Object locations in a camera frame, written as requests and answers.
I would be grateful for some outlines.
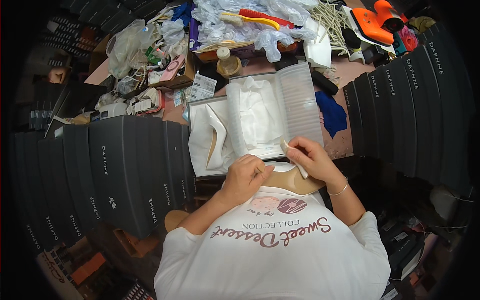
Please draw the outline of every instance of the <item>paper tag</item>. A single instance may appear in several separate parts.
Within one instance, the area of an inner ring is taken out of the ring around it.
[[[387,224],[382,226],[382,229],[385,230],[385,231],[389,231],[390,228],[392,228],[393,225],[395,225],[395,224],[396,224],[395,220],[390,220],[390,221],[387,222]]]
[[[396,237],[394,237],[396,239],[396,241],[401,241],[403,240],[404,238],[406,238],[408,236],[408,234],[406,234],[405,232],[402,232],[400,233],[399,235],[397,235]]]
[[[396,291],[396,289],[393,289],[393,290],[389,291],[388,293],[386,293],[385,296],[381,297],[380,300],[391,300],[396,295],[398,295],[398,292]]]
[[[240,60],[241,66],[246,67],[250,61],[248,59],[242,59]]]
[[[175,90],[173,92],[173,104],[175,104],[175,107],[181,104],[181,92],[180,90]]]
[[[193,80],[192,92],[190,94],[190,97],[194,100],[213,97],[215,93],[215,86],[215,79],[196,74],[195,79]]]

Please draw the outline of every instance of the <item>person's right hand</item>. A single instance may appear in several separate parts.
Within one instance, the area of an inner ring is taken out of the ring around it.
[[[345,186],[345,177],[342,172],[338,170],[319,143],[303,136],[296,136],[288,145],[293,149],[289,148],[287,157],[302,165],[310,176],[325,181],[327,185]]]

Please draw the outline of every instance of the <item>barcode label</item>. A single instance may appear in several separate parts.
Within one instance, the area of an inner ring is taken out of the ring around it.
[[[195,100],[211,98],[215,93],[215,86],[216,80],[196,74],[190,97]]]
[[[398,295],[398,292],[396,289],[393,289],[386,293],[385,296],[381,297],[380,300],[392,300],[396,295]]]

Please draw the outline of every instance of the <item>plastic container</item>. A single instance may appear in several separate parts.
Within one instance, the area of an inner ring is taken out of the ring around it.
[[[242,74],[241,62],[235,55],[230,55],[230,49],[220,47],[216,51],[218,62],[216,63],[216,71],[224,78],[240,76]]]

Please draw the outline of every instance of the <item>brush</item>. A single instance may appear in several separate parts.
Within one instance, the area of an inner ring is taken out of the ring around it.
[[[280,30],[280,25],[277,22],[269,19],[265,19],[265,18],[249,18],[239,14],[223,12],[220,15],[220,20],[228,23],[232,23],[236,26],[242,26],[243,22],[257,22],[257,23],[272,26],[276,30]]]

